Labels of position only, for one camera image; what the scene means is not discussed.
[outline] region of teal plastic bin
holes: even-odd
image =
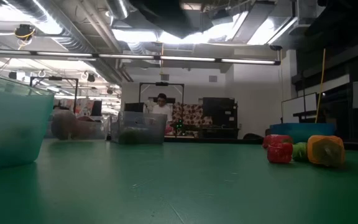
[[[38,157],[52,109],[53,93],[0,78],[0,168]]]
[[[272,134],[289,135],[294,143],[308,142],[312,135],[333,136],[335,133],[334,124],[325,123],[284,123],[270,125]]]

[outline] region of ceiling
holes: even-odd
[[[62,1],[51,1],[44,0],[40,2],[52,2],[51,4],[56,5],[58,9],[61,10],[63,15],[68,18],[68,20],[73,24],[71,29],[78,29],[80,34],[85,38],[85,41],[92,46],[95,52],[104,53],[104,52],[114,52],[111,44],[109,45],[105,39],[102,37],[100,30],[101,24],[109,26],[111,18],[106,15],[108,12],[108,7],[105,0],[88,0],[92,8],[98,13],[98,17],[90,13],[90,8],[86,7],[87,12],[85,12],[81,7],[79,2],[83,0],[62,0]],[[212,12],[214,8],[219,8],[223,6],[232,6],[233,8],[242,3],[254,4],[255,1],[212,1],[212,0],[186,0],[186,3],[189,4],[202,4]],[[188,13],[198,15],[200,11],[197,10],[187,10]],[[57,12],[51,12],[51,15],[55,16]],[[265,15],[272,16],[272,18],[281,18],[280,21],[285,20],[291,16],[291,1],[290,0],[278,0],[271,12]],[[31,24],[34,25],[34,22],[29,19],[28,16],[25,16],[21,13],[18,13],[8,6],[0,7],[0,49],[15,49],[19,48],[20,42],[18,39],[12,35],[15,28],[20,24]],[[113,29],[121,29],[124,31],[133,30],[125,22],[117,21],[114,23]],[[274,24],[274,29],[280,26],[279,24]],[[162,30],[146,30],[152,31],[157,34],[157,37],[160,37]],[[224,35],[227,35],[227,30],[221,31]],[[51,37],[56,37],[43,33],[41,30],[38,30],[35,36],[32,38],[31,43],[21,48],[22,50],[48,50],[54,52],[66,52],[67,49],[64,48],[61,44],[55,41]],[[122,50],[124,52],[131,53],[131,49],[128,47],[125,41],[113,41],[115,44],[113,47]],[[270,50],[267,46],[261,45],[247,45],[241,40],[225,40],[217,39],[210,40],[208,43],[200,44],[156,44],[155,42],[141,42],[145,51],[150,54],[163,54],[164,55],[177,55],[177,56],[193,56],[193,57],[221,57],[221,58],[255,58],[255,59],[276,59],[277,53],[273,50]],[[4,65],[9,59],[0,58],[0,67]],[[80,85],[100,85],[102,89],[101,94],[104,94],[107,88],[103,86],[108,86],[110,83],[117,83],[120,85],[121,82],[131,82],[131,70],[130,68],[160,68],[160,63],[150,63],[144,60],[123,60],[121,65],[118,65],[115,60],[105,61],[110,68],[122,71],[126,69],[129,77],[126,77],[122,72],[118,72],[115,75],[112,75],[111,72],[101,72],[99,68],[93,66],[88,62],[67,62],[67,61],[55,61],[48,62],[46,60],[30,60],[30,59],[20,59],[20,60],[11,60],[4,67],[6,70],[18,70],[24,72],[33,72],[32,74],[37,74],[39,71],[44,70],[47,74],[55,74],[60,76],[70,76],[80,79]],[[230,64],[221,64],[221,63],[203,63],[203,62],[180,62],[180,61],[165,61],[163,63],[165,68],[207,68],[207,69],[216,69],[224,73],[231,66]],[[95,83],[88,83],[86,80],[81,79],[81,75],[84,72],[93,72],[96,74]]]

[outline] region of exposed ceiling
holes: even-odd
[[[125,41],[106,41],[107,39],[111,39],[108,34],[101,35],[101,31],[105,31],[102,28],[103,27],[109,27],[111,23],[111,18],[108,16],[107,13],[109,11],[108,6],[106,4],[106,0],[62,0],[62,1],[52,1],[52,0],[43,0],[39,1],[41,4],[43,3],[50,3],[53,5],[51,6],[51,9],[59,9],[58,12],[50,12],[48,11],[49,7],[46,8],[46,11],[49,12],[54,19],[61,18],[63,15],[65,18],[68,19],[69,22],[71,22],[70,29],[73,31],[73,29],[76,29],[80,32],[80,34],[83,37],[83,40],[87,42],[95,51],[99,53],[103,52],[113,52],[114,49],[117,48],[119,50],[123,50],[125,52],[132,52],[133,49],[128,47],[127,42]],[[83,7],[88,6],[85,3],[90,3],[91,7],[85,7],[86,11],[84,11]],[[171,41],[168,41],[168,43],[162,45],[162,44],[156,44],[155,42],[141,42],[142,47],[144,48],[144,51],[148,54],[163,54],[164,55],[177,55],[177,56],[194,56],[194,57],[221,57],[221,58],[255,58],[255,59],[276,59],[277,53],[273,50],[270,50],[266,46],[247,46],[248,40],[242,40],[241,38],[236,39],[234,37],[232,40],[227,39],[228,35],[231,35],[230,32],[232,30],[235,30],[235,24],[236,21],[238,21],[238,27],[236,29],[239,29],[241,26],[244,26],[242,24],[242,21],[240,21],[241,13],[244,13],[246,15],[248,12],[247,10],[251,10],[252,7],[259,3],[266,3],[267,1],[245,1],[245,0],[222,0],[222,1],[212,1],[212,0],[186,0],[184,1],[186,4],[184,6],[187,6],[185,9],[186,13],[191,17],[193,24],[202,24],[200,21],[200,14],[204,13],[209,17],[211,17],[214,14],[214,10],[218,9],[224,9],[225,7],[228,8],[228,12],[231,17],[235,18],[233,20],[233,23],[230,25],[229,29],[225,28],[223,30],[216,30],[215,33],[222,34],[221,36],[223,38],[217,38],[214,40],[207,40],[208,43],[199,43],[199,44],[169,44]],[[280,28],[280,26],[283,25],[283,23],[287,22],[289,18],[292,16],[291,11],[291,1],[290,0],[278,0],[277,2],[271,1],[272,7],[270,8],[269,12],[261,10],[260,13],[261,16],[259,16],[259,21],[256,23],[259,24],[266,24],[266,21],[269,22],[271,27],[268,27],[270,29],[269,33],[266,33],[262,28],[260,28],[259,35],[261,37],[270,35],[272,36],[274,32],[277,32],[277,30]],[[200,5],[200,9],[191,10],[194,8],[197,8],[197,6]],[[92,13],[92,10],[94,10],[98,15],[94,15]],[[138,15],[139,12],[132,11],[131,14]],[[154,32],[157,40],[161,38],[161,35],[163,34],[163,30],[161,29],[137,29],[129,24],[126,24],[126,20],[123,21],[115,21],[112,24],[112,28],[116,30],[122,30],[125,32],[128,31],[144,31],[144,32]],[[144,19],[134,19],[131,21],[131,24],[135,23],[137,26],[141,25],[141,23],[144,22]],[[31,24],[32,26],[37,26],[37,24],[34,23],[34,20],[29,18],[26,15],[17,13],[11,9],[9,9],[7,6],[0,7],[0,49],[18,49],[18,39],[12,35],[15,28],[19,26],[19,24]],[[240,29],[241,32],[247,32],[246,27],[242,27]],[[56,52],[65,52],[67,51],[66,48],[63,47],[61,43],[58,43],[56,41],[56,38],[52,37],[59,37],[59,35],[51,35],[45,32],[42,32],[42,30],[38,30],[35,37],[32,38],[32,42],[29,45],[24,46],[22,49],[24,50],[48,50],[48,51],[56,51]],[[113,39],[119,39],[118,36],[113,36]],[[6,58],[0,58],[0,62],[4,63],[6,61]],[[60,73],[64,73],[64,71],[72,71],[75,70],[77,78],[80,78],[80,74],[85,72],[86,70],[90,70],[92,67],[94,67],[94,64],[86,62],[88,68],[81,67],[81,66],[73,66],[72,63],[59,63],[59,66],[57,63],[55,65],[49,65],[48,68],[45,68],[42,64],[39,64],[38,62],[30,63],[31,60],[24,61],[24,59],[21,60],[21,62],[26,62],[27,64],[31,64],[29,66],[22,65],[21,67],[14,65],[12,60],[10,63],[6,65],[7,70],[12,69],[18,69],[18,70],[26,70],[26,71],[36,71],[36,70],[50,70],[51,73],[58,71]],[[115,72],[108,72],[107,70],[99,70],[98,67],[95,67],[94,72],[98,72],[103,78],[101,78],[100,82],[103,82],[104,85],[108,85],[108,83],[117,83],[120,84],[120,82],[130,82],[131,78],[126,76],[126,73],[131,75],[129,68],[159,68],[161,65],[159,62],[150,63],[148,61],[143,60],[123,60],[121,65],[116,63],[115,60],[107,60],[105,63],[108,64],[109,69],[116,70]],[[228,64],[220,64],[220,63],[202,63],[202,62],[179,62],[179,61],[166,61],[163,63],[163,66],[165,68],[208,68],[208,69],[220,69],[221,72],[225,72],[230,65]]]

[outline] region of translucent plastic container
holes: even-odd
[[[52,121],[53,117],[57,113],[71,113],[71,111],[65,110],[54,110],[50,115],[47,131],[45,133],[45,139],[56,139],[57,137],[52,132]],[[106,139],[108,130],[108,120],[101,116],[89,117],[95,122],[91,121],[76,121],[75,125],[72,126],[73,130],[70,133],[70,139],[73,140],[97,140]]]
[[[111,140],[119,144],[161,144],[164,142],[167,115],[120,112],[111,123]]]
[[[52,108],[52,93],[0,78],[0,168],[38,157]]]

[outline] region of table surface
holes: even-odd
[[[257,145],[49,140],[0,170],[0,223],[358,223],[358,152],[338,170]]]

